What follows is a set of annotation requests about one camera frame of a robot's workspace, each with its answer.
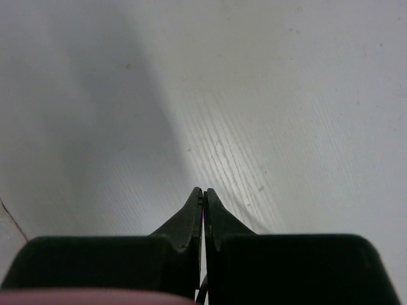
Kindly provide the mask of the pink headphones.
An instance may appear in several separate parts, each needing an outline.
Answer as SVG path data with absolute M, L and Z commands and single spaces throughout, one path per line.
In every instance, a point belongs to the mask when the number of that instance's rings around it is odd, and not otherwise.
M 13 290 L 1 292 L 1 304 L 194 304 L 176 295 L 99 289 Z

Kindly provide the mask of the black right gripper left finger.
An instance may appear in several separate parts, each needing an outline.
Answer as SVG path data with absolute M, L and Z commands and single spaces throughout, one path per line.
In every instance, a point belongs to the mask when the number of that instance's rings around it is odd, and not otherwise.
M 147 236 L 44 236 L 29 241 L 6 289 L 121 288 L 194 299 L 200 287 L 203 192 Z

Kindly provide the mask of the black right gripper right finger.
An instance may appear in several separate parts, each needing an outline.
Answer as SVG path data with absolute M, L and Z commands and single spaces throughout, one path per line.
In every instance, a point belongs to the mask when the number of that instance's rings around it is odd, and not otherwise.
M 203 197 L 210 304 L 399 304 L 376 248 L 355 234 L 256 234 Z

